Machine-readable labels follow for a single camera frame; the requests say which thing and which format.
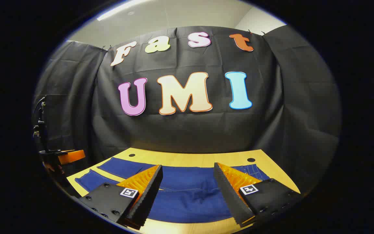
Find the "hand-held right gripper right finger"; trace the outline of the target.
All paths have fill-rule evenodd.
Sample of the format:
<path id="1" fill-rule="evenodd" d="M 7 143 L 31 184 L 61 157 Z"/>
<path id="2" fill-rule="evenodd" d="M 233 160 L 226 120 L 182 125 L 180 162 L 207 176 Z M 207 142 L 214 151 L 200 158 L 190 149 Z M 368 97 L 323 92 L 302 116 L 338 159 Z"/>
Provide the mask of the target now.
<path id="1" fill-rule="evenodd" d="M 260 180 L 222 163 L 214 178 L 235 222 L 242 228 L 262 225 L 296 205 L 302 196 L 276 179 Z"/>

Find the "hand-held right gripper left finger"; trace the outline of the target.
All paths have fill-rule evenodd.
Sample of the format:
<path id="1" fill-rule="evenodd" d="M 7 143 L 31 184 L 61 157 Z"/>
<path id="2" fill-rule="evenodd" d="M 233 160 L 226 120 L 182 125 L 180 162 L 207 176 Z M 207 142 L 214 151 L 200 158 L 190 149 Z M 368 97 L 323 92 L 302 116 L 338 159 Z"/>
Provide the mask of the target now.
<path id="1" fill-rule="evenodd" d="M 150 214 L 163 178 L 155 165 L 119 182 L 103 182 L 78 202 L 110 222 L 139 230 Z"/>

